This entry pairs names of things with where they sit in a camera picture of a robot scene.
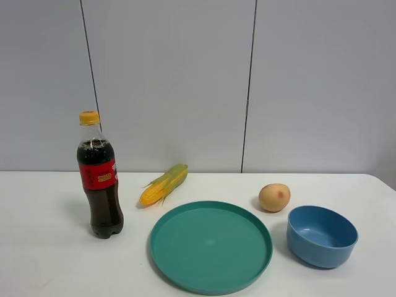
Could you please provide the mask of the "yellow-brown potato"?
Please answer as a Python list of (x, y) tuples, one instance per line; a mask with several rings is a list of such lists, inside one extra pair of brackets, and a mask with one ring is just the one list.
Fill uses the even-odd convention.
[(288, 205), (290, 198), (290, 188), (285, 184), (268, 184), (259, 192), (260, 206), (268, 212), (283, 210)]

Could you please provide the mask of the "cola bottle yellow cap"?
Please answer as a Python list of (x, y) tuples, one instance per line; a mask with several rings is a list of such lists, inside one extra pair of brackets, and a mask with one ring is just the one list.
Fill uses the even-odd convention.
[(77, 148), (77, 162), (90, 206), (90, 225), (97, 237), (108, 239), (119, 234), (124, 226), (115, 154), (101, 131), (97, 111), (81, 112), (79, 121), (83, 131)]

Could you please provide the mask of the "yellow toy corn cob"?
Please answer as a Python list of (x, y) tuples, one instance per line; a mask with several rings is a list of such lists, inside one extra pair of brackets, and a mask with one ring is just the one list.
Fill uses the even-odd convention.
[(146, 185), (145, 191), (141, 194), (139, 203), (144, 207), (156, 204), (158, 201), (164, 202), (178, 186), (180, 186), (188, 175), (188, 166), (177, 164), (171, 167), (163, 175)]

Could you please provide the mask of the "blue bowl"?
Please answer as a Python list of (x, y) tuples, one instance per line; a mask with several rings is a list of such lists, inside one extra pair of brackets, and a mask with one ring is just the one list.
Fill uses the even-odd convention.
[(286, 240), (302, 261), (322, 269), (344, 264), (358, 242), (355, 226), (333, 210), (302, 205), (288, 214)]

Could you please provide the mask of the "teal round plate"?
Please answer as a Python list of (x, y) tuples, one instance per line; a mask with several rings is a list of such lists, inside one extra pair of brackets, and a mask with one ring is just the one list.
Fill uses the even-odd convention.
[(209, 200), (165, 213), (147, 246), (156, 268), (172, 284), (212, 296), (253, 284), (273, 254), (271, 235), (260, 219), (237, 205)]

